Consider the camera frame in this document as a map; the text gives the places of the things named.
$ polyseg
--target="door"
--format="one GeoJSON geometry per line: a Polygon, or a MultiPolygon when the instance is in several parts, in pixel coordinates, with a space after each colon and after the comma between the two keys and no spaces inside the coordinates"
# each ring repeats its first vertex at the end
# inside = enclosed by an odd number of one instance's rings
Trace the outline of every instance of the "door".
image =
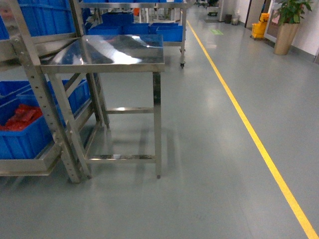
{"type": "Polygon", "coordinates": [[[265,0],[250,0],[245,28],[251,29],[253,23],[258,23],[264,4],[265,0]]]}
{"type": "Polygon", "coordinates": [[[315,58],[315,63],[319,64],[319,49],[317,51],[317,57],[315,58]]]}
{"type": "Polygon", "coordinates": [[[276,42],[277,34],[278,34],[278,19],[274,19],[274,13],[281,7],[281,0],[272,0],[270,4],[270,11],[269,11],[269,20],[267,22],[266,31],[264,37],[272,42],[276,42]]]}

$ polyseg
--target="blue bin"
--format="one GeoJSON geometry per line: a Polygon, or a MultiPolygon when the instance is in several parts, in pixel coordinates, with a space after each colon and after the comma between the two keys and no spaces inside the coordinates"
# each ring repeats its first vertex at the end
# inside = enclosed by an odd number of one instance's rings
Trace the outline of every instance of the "blue bin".
{"type": "Polygon", "coordinates": [[[131,25],[123,26],[124,34],[148,34],[149,24],[148,23],[133,23],[131,25]]]}
{"type": "Polygon", "coordinates": [[[122,27],[98,25],[88,30],[88,35],[120,35],[122,34],[122,27]]]}
{"type": "Polygon", "coordinates": [[[9,39],[9,34],[0,16],[0,40],[5,40],[5,39],[9,39]]]}
{"type": "Polygon", "coordinates": [[[159,26],[156,34],[163,35],[163,41],[182,41],[183,26],[159,26]]]}
{"type": "Polygon", "coordinates": [[[102,15],[102,20],[103,25],[125,26],[134,22],[134,16],[132,12],[107,12],[102,15]]]}
{"type": "MultiPolygon", "coordinates": [[[[65,85],[68,80],[63,80],[63,84],[65,85]]],[[[49,88],[51,93],[53,94],[53,89],[51,83],[49,82],[49,88]]],[[[24,92],[21,92],[17,95],[19,99],[35,99],[35,95],[32,89],[28,89],[24,92]]],[[[77,88],[73,91],[73,93],[69,97],[69,103],[71,106],[71,110],[74,114],[84,105],[84,103],[90,98],[90,90],[89,85],[86,80],[82,80],[82,82],[77,86],[77,88]]]]}
{"type": "Polygon", "coordinates": [[[29,81],[0,81],[0,105],[14,100],[17,94],[30,88],[29,81]]]}
{"type": "MultiPolygon", "coordinates": [[[[0,124],[14,115],[19,104],[38,106],[35,99],[15,99],[0,106],[0,124]]],[[[0,131],[0,159],[33,159],[52,141],[44,117],[38,118],[22,131],[0,131]]]]}
{"type": "Polygon", "coordinates": [[[156,30],[159,26],[178,26],[178,23],[153,23],[150,25],[150,34],[156,34],[156,30]]]}
{"type": "Polygon", "coordinates": [[[18,0],[31,36],[74,32],[68,0],[18,0]]]}

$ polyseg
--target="table leg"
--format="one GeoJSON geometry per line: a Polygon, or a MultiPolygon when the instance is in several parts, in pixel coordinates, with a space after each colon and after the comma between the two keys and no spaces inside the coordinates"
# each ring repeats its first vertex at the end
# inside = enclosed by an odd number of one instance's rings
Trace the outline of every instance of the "table leg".
{"type": "Polygon", "coordinates": [[[154,135],[155,135],[155,158],[156,175],[161,175],[161,96],[160,96],[160,73],[153,72],[153,97],[154,97],[154,135]]]}

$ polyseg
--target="gray epoxy floor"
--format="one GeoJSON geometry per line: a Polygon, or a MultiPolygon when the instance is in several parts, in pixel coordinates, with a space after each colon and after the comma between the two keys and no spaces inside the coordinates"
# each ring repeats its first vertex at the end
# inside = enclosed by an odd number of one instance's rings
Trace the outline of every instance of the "gray epoxy floor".
{"type": "MultiPolygon", "coordinates": [[[[190,24],[319,232],[319,65],[276,56],[250,39],[249,30],[204,18],[202,7],[188,10],[190,24]]],[[[72,185],[62,163],[48,177],[2,177],[1,238],[307,238],[189,29],[185,68],[176,47],[165,49],[165,61],[162,178],[156,179],[154,165],[102,165],[93,167],[91,180],[72,185]]],[[[25,75],[18,69],[0,77],[25,75]]],[[[109,107],[152,105],[151,74],[102,78],[109,107]]],[[[111,128],[115,149],[154,150],[152,117],[111,116],[111,128]],[[137,149],[131,147],[135,138],[137,149]]]]}

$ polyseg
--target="table top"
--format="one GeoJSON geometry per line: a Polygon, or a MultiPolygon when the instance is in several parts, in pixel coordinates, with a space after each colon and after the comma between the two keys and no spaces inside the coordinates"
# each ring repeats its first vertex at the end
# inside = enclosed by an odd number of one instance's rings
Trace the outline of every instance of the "table top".
{"type": "Polygon", "coordinates": [[[85,35],[49,60],[44,73],[164,71],[161,35],[85,35]]]}

